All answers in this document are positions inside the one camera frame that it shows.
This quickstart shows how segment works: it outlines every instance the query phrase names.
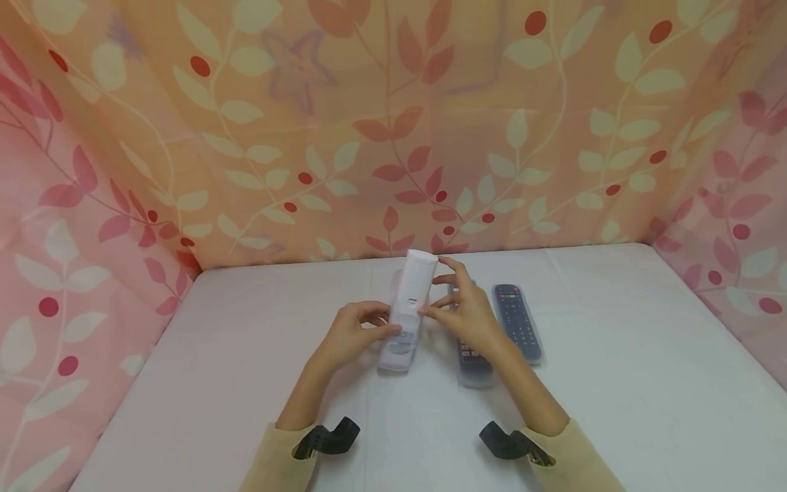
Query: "person's right hand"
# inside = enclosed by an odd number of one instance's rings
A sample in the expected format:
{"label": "person's right hand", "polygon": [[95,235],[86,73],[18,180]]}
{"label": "person's right hand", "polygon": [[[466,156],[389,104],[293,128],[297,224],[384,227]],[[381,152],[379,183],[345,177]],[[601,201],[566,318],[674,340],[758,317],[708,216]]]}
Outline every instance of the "person's right hand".
{"label": "person's right hand", "polygon": [[[454,273],[434,278],[433,284],[455,283],[459,294],[449,294],[431,306],[421,309],[420,313],[443,323],[459,340],[490,359],[508,342],[494,316],[492,306],[481,287],[473,285],[464,264],[447,257],[440,257],[440,263],[451,268]],[[455,311],[441,308],[456,304]]]}

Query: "tv remote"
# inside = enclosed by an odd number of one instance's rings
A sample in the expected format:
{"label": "tv remote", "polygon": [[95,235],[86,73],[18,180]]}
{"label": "tv remote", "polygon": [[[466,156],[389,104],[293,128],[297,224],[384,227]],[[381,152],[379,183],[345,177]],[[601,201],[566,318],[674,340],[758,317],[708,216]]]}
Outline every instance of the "tv remote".
{"label": "tv remote", "polygon": [[506,335],[519,348],[525,360],[530,364],[538,364],[543,352],[522,291],[516,285],[504,283],[494,286],[493,293],[497,319]]}

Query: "pink fabric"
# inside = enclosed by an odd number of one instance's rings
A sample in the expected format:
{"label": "pink fabric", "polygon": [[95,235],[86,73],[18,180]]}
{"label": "pink fabric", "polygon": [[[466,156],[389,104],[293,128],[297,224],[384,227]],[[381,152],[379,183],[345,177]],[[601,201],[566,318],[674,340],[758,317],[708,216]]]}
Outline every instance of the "pink fabric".
{"label": "pink fabric", "polygon": [[664,259],[787,387],[787,51],[737,106],[689,196],[651,229]]}
{"label": "pink fabric", "polygon": [[2,38],[0,55],[0,490],[66,490],[191,280],[139,245],[144,210]]}

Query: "person's left hand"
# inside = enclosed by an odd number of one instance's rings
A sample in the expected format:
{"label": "person's left hand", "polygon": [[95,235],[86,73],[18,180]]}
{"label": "person's left hand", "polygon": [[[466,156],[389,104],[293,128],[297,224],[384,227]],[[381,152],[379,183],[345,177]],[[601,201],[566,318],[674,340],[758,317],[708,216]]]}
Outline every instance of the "person's left hand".
{"label": "person's left hand", "polygon": [[[377,301],[350,302],[339,309],[331,329],[312,356],[328,371],[357,359],[372,343],[396,335],[398,325],[388,324],[390,306]],[[363,328],[361,324],[375,325]]]}

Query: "white remote control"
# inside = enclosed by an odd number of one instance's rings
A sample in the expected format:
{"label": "white remote control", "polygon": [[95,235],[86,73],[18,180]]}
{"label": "white remote control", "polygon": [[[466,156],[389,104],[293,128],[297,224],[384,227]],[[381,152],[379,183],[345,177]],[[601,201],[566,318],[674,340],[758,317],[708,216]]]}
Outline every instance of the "white remote control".
{"label": "white remote control", "polygon": [[401,333],[388,338],[380,352],[378,367],[406,372],[418,345],[421,315],[418,310],[429,299],[438,258],[431,253],[408,250],[401,277],[394,285],[389,322],[401,326]]}

